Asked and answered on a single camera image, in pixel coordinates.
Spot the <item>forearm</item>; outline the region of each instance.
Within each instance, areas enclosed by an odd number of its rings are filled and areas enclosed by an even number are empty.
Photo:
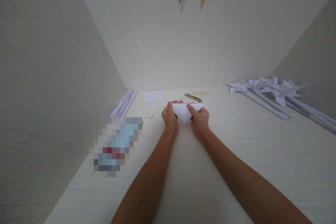
[[[176,133],[165,129],[152,154],[129,187],[112,224],[151,223],[162,194]]]
[[[200,141],[255,224],[311,223],[289,199],[233,154],[210,130],[202,134]]]

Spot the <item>white table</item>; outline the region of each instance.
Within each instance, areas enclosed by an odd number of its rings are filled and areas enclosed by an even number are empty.
[[[131,182],[154,149],[164,124],[162,107],[184,92],[204,92],[212,131],[238,157],[285,194],[313,223],[336,220],[336,136],[294,110],[282,121],[228,87],[163,91],[164,101],[144,104],[138,92],[127,117],[145,117],[142,138],[116,177],[90,170],[88,158],[76,173],[47,224],[110,223]],[[180,122],[161,202],[153,223],[252,223],[194,137]]]

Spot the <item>white paper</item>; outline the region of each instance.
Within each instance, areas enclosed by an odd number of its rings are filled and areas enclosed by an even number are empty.
[[[145,93],[145,103],[161,102],[163,101],[163,94],[161,90],[151,91]]]
[[[173,105],[173,112],[175,113],[175,115],[177,115],[178,118],[180,118],[180,120],[183,123],[186,123],[193,116],[189,112],[186,103],[173,103],[172,105]],[[190,104],[190,105],[193,106],[193,108],[196,111],[198,111],[204,106],[204,103],[202,104],[197,103],[197,104]]]

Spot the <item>white wall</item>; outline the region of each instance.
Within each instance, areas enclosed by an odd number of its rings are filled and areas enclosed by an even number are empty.
[[[127,88],[268,77],[328,0],[84,0]]]
[[[275,70],[298,84],[304,103],[336,119],[336,0],[329,0]]]
[[[0,0],[0,223],[44,222],[124,91],[83,0]]]

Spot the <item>stack of paper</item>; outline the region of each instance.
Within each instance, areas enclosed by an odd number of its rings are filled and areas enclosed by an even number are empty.
[[[109,117],[125,117],[137,92],[138,91],[127,89],[117,106],[112,110]]]

